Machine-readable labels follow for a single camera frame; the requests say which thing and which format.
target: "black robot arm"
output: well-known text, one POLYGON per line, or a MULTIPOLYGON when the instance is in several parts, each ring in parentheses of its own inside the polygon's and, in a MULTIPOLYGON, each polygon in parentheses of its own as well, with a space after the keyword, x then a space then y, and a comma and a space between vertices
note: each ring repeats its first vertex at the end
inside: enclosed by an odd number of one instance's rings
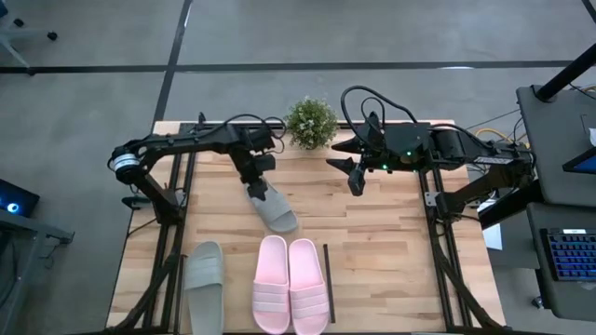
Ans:
POLYGON ((433 168, 454 170, 464 164, 490 165, 489 172, 470 185, 453 192, 427 194, 440 217, 459 214, 471 201, 488 197, 498 188, 522 187, 533 176, 534 158, 523 144, 481 141, 454 125, 408 122, 382 124, 375 113, 355 127, 355 137, 332 146, 333 150, 359 154, 358 163, 347 159, 327 162, 348 175, 353 195, 362 195, 366 171, 420 171, 433 168))
POLYGON ((211 129, 202 128, 199 123, 187 134, 149 135, 129 141, 112 152, 110 161, 116 178, 126 185, 135 185, 153 202, 160 223, 176 224, 182 219, 180 200, 174 190, 162 188, 149 174, 157 160, 165 155, 203 151, 229 154, 240 181, 249 186, 249 195, 264 200, 267 186, 261 177, 264 171, 276 167, 273 155, 265 152, 275 147, 271 128, 265 122, 254 130, 229 122, 211 129))

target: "slide sandal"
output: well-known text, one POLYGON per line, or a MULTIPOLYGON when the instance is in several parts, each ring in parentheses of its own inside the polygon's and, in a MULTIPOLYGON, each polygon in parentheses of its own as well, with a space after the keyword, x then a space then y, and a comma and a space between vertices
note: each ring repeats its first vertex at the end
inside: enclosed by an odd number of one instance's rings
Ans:
POLYGON ((217 242, 201 243, 188 258, 184 291, 194 335, 224 332, 224 254, 217 242))
MULTIPOLYGON (((291 211, 290 204, 264 177, 267 183, 267 191, 264 193, 265 201, 249 197, 254 208, 264 224, 273 232, 278 234, 289 233, 298 227, 296 215, 291 211)), ((245 185, 245 192, 248 195, 248 185, 245 185)))
POLYGON ((319 335, 329 322, 329 296, 309 239, 290 244, 291 318, 298 335, 319 335))
POLYGON ((288 247, 270 235, 259 247, 259 261, 252 289, 252 315, 268 334, 283 334, 290 325, 288 247))

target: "black wire bundle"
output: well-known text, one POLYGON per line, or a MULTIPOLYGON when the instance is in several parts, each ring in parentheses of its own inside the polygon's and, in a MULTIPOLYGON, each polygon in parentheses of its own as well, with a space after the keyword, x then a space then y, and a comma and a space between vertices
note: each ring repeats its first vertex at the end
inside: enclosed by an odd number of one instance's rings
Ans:
POLYGON ((376 132, 383 134, 383 132, 381 131, 381 129, 379 129, 376 125, 374 125, 370 118, 368 116, 366 116, 366 114, 364 113, 364 103, 366 103, 366 101, 368 100, 373 100, 376 101, 377 103, 379 103, 381 105, 381 119, 382 119, 382 128, 385 128, 385 105, 383 104, 383 101, 386 102, 387 104, 391 105, 394 108, 397 108, 403 112, 405 112, 410 119, 414 122, 414 123, 418 123, 418 120, 416 120, 415 117, 413 117, 412 112, 410 112, 409 109, 407 109, 406 107, 399 105, 397 103, 395 103, 394 101, 386 98, 385 96, 383 96, 381 93, 373 90, 372 88, 368 88, 362 85, 355 85, 353 87, 348 87, 344 90, 344 92, 342 93, 342 96, 340 98, 340 105, 342 107, 342 112, 344 113, 344 118, 345 121, 347 122, 347 124, 349 125, 349 127, 352 129, 352 131, 354 132, 354 134, 356 135, 356 137, 361 140, 362 142, 366 143, 369 147, 371 147, 372 149, 374 149, 374 145, 372 145, 370 142, 368 142, 365 138, 363 138, 360 134, 358 134, 358 132, 356 131, 356 126, 354 125, 354 123, 352 122, 352 118, 350 117, 349 113, 347 112, 347 108, 345 107, 345 96, 347 96, 347 94, 351 91, 354 90, 363 90, 366 92, 369 92, 371 94, 374 95, 374 97, 369 97, 366 98, 365 100, 362 101, 362 103, 360 104, 360 112, 362 113, 362 117, 364 117, 364 122, 366 122, 369 126, 371 126, 372 129, 374 129, 376 132))

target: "pink slide sandal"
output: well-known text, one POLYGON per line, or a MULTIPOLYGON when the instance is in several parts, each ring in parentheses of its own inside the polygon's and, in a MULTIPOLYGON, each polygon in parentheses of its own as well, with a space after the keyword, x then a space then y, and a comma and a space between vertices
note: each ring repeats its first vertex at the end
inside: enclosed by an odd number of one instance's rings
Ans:
POLYGON ((259 262, 252 289, 252 314, 268 334, 283 334, 290 325, 288 246, 275 235, 267 236, 259 248, 259 262))
POLYGON ((329 322, 329 297, 309 239, 290 244, 291 318, 297 335, 319 335, 329 322))

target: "led light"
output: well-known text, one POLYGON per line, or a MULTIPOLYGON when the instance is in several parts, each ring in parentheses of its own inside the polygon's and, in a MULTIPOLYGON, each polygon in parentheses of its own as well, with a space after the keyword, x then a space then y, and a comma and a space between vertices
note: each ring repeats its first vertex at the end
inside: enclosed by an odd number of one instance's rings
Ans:
POLYGON ((7 210, 8 210, 8 212, 14 214, 19 211, 19 205, 15 204, 15 203, 8 204, 7 210))

